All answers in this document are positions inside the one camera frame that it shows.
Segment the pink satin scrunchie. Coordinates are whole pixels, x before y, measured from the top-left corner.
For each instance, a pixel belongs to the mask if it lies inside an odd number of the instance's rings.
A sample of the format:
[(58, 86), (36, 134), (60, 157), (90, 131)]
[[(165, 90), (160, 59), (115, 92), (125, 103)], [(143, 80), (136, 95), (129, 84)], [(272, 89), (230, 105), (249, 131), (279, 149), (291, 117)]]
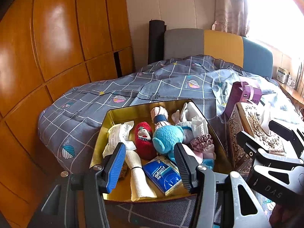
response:
[(203, 134), (190, 142), (191, 148), (196, 152), (214, 152), (213, 139), (210, 134)]

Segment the blue Tempo tissue pack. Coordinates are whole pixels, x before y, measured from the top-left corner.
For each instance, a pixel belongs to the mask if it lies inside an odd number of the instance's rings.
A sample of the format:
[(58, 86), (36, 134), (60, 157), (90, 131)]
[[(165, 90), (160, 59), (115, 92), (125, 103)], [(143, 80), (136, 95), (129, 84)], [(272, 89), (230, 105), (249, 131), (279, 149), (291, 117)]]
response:
[(170, 195), (182, 183), (177, 166), (162, 155), (143, 165), (142, 169), (165, 196)]

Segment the cream towel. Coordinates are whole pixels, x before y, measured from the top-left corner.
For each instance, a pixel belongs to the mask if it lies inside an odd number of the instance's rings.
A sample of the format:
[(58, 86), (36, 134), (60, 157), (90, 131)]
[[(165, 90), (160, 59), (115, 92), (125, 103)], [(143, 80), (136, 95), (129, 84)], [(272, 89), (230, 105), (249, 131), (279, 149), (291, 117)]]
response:
[(127, 150), (125, 161), (131, 172), (131, 201), (155, 199), (157, 195), (147, 183), (139, 155), (135, 151)]

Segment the blue plush doll pink dress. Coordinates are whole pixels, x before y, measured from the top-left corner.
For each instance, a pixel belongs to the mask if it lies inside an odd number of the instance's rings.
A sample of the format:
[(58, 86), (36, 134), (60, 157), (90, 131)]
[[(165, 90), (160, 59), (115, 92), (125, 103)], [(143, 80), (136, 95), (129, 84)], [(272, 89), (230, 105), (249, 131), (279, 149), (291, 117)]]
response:
[(153, 146), (157, 153), (166, 155), (172, 162), (176, 163), (174, 146), (183, 142), (183, 136), (181, 126), (165, 125), (155, 130), (152, 139)]

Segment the white plastic packet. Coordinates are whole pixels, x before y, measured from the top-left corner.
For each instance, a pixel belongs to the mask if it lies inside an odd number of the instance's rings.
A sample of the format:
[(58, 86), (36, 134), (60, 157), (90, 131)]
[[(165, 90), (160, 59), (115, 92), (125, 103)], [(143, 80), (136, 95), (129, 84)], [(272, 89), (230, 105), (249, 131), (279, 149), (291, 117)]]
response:
[(111, 155), (118, 143), (123, 143), (126, 147), (126, 150), (136, 150), (134, 142), (129, 140), (129, 133), (132, 130), (133, 126), (134, 121), (128, 121), (126, 123), (113, 125), (108, 130), (108, 143), (103, 151), (103, 157)]

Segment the red santa sock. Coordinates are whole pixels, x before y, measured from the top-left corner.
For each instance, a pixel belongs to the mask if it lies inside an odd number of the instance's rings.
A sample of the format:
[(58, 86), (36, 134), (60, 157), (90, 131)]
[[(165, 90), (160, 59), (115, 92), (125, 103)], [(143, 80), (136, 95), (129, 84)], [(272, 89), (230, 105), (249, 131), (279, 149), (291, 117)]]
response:
[(153, 131), (147, 122), (143, 121), (137, 124), (135, 128), (135, 146), (141, 159), (150, 161), (157, 156), (152, 137)]

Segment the white work gloves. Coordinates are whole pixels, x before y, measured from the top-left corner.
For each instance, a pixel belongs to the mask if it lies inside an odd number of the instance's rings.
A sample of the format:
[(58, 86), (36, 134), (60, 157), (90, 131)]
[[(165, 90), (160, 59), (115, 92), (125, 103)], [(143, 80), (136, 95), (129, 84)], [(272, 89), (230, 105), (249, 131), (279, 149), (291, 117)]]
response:
[(192, 119), (197, 116), (203, 118), (202, 113), (193, 102), (185, 102), (181, 111), (177, 110), (171, 115), (174, 124), (182, 127), (184, 144), (190, 143), (194, 138)]

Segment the pink sock bundle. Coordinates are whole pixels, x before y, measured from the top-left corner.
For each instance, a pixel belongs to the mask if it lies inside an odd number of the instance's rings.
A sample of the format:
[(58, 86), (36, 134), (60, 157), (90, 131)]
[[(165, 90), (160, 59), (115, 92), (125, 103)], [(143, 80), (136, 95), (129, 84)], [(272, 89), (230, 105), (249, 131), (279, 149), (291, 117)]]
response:
[(158, 129), (162, 126), (171, 125), (168, 120), (169, 114), (166, 108), (162, 106), (154, 107), (151, 110), (150, 115), (151, 115), (151, 120), (154, 123), (155, 129)]

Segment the gold tin box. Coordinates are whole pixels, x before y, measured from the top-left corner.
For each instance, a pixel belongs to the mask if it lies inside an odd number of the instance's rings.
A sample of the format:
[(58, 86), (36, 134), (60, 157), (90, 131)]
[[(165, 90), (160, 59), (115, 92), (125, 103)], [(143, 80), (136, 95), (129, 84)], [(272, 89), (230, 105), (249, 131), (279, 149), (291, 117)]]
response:
[[(181, 110), (184, 103), (193, 102), (200, 111), (216, 111), (215, 100), (214, 99), (182, 99), (182, 100), (170, 100), (162, 102), (152, 102), (146, 104), (133, 105), (124, 108), (111, 109), (106, 112), (106, 116), (101, 125), (101, 129), (95, 144), (95, 149), (93, 152), (92, 160), (90, 167), (93, 167), (96, 164), (101, 164), (103, 161), (103, 151), (108, 143), (109, 133), (108, 130), (117, 124), (124, 124), (134, 122), (136, 126), (138, 123), (145, 121), (147, 122), (152, 129), (154, 129), (154, 124), (150, 116), (150, 111), (154, 107), (162, 106), (167, 109), (169, 115), (176, 112), (176, 110)], [(218, 126), (213, 120), (208, 120), (208, 130), (213, 138), (215, 146), (215, 165), (213, 170), (219, 173), (229, 173), (232, 171), (232, 166), (226, 156), (223, 145), (219, 140), (219, 133), (215, 131)], [(126, 176), (123, 179), (118, 180), (116, 187), (112, 190), (110, 194), (103, 194), (103, 198), (109, 202), (123, 203), (131, 202), (131, 170), (128, 169)], [(146, 198), (142, 197), (137, 200), (138, 203), (147, 203), (147, 202), (162, 202), (176, 200), (180, 198), (190, 197), (191, 194), (180, 184), (175, 188), (169, 195), (165, 196), (161, 190), (150, 180), (146, 180), (148, 185), (153, 189), (156, 194), (156, 198)]]

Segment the grey checked bed quilt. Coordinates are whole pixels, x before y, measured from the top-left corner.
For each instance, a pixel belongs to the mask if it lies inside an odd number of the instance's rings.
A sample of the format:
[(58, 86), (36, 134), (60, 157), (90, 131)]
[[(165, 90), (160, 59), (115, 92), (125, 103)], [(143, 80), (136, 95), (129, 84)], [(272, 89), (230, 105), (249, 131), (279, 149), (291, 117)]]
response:
[(252, 74), (233, 63), (199, 55), (158, 61), (119, 79), (70, 89), (40, 114), (39, 137), (64, 170), (80, 173), (89, 168), (108, 110), (191, 99), (221, 143), (226, 145), (228, 120), (223, 115), (225, 104), (232, 84), (243, 80), (259, 85), (261, 102), (272, 106), (275, 119), (291, 128), (303, 128), (295, 107), (273, 80)]

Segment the purple cardboard box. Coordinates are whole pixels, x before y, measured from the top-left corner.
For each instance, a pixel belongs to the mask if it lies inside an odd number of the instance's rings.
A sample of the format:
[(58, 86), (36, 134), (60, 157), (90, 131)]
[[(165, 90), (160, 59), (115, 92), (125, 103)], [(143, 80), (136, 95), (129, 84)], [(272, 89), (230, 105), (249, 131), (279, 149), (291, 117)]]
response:
[(258, 104), (262, 97), (259, 86), (252, 86), (246, 81), (237, 81), (232, 84), (232, 89), (228, 98), (224, 113), (230, 118), (234, 105), (237, 102), (253, 102)]

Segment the wooden desk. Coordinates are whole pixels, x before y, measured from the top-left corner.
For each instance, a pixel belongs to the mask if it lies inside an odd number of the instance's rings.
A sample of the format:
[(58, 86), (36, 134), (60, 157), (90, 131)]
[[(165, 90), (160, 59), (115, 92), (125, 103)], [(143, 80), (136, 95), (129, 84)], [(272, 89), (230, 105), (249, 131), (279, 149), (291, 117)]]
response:
[(298, 105), (300, 108), (303, 108), (303, 95), (301, 95), (295, 89), (292, 89), (290, 86), (282, 84), (276, 79), (275, 81), (278, 83), (283, 93), (291, 100), (294, 105)]

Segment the black rolled mat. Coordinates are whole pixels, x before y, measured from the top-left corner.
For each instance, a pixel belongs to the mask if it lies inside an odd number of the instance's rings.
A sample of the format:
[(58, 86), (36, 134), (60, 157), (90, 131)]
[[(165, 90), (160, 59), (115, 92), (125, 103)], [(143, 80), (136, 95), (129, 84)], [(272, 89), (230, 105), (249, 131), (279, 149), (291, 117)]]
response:
[(161, 61), (164, 58), (165, 21), (150, 20), (148, 34), (148, 64)]

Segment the wooden wardrobe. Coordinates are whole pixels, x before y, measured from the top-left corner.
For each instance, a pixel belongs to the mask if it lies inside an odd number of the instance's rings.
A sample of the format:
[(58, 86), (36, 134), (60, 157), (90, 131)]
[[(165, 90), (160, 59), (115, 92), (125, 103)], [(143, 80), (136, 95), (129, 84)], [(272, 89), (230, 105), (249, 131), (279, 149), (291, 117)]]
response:
[(38, 117), (68, 89), (129, 74), (126, 0), (14, 0), (1, 19), (1, 212), (26, 227), (60, 166)]

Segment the pink patterned curtain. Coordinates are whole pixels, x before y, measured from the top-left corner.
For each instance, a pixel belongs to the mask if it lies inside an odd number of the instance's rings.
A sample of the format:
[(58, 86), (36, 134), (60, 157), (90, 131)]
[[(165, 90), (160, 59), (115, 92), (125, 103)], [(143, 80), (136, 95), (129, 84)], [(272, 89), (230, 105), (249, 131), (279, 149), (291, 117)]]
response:
[(247, 0), (216, 0), (212, 30), (246, 36), (248, 33)]

